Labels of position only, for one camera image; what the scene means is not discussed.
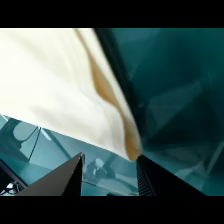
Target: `glass surface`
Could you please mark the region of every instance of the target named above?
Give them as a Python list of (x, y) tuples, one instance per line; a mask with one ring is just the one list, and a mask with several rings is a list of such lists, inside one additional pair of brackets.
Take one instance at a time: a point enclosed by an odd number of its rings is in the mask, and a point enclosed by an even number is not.
[(145, 155), (204, 193), (224, 195), (224, 29), (97, 33)]
[(135, 162), (85, 142), (4, 117), (0, 116), (0, 124), (3, 123), (0, 158), (28, 185), (83, 152), (83, 195), (138, 194)]

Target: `white fabric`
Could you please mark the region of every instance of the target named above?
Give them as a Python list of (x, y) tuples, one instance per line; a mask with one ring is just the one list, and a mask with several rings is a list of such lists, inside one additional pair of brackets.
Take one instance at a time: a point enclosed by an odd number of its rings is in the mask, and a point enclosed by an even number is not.
[[(80, 32), (111, 84), (122, 114), (96, 91)], [(124, 119), (134, 119), (92, 29), (0, 29), (0, 113), (135, 159), (125, 143)]]

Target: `white cloth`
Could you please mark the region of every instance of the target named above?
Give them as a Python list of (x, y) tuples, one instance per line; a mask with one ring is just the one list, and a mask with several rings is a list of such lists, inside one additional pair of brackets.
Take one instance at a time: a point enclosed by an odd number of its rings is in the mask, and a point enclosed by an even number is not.
[[(99, 90), (102, 79), (112, 100)], [(0, 29), (0, 80), (1, 114), (126, 159), (141, 154), (134, 119), (92, 29)]]

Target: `cream-colored object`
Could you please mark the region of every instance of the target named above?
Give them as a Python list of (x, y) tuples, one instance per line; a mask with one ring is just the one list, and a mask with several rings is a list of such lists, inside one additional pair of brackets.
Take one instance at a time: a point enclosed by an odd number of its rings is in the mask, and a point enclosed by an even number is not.
[(132, 114), (92, 29), (0, 29), (0, 113), (135, 160)]

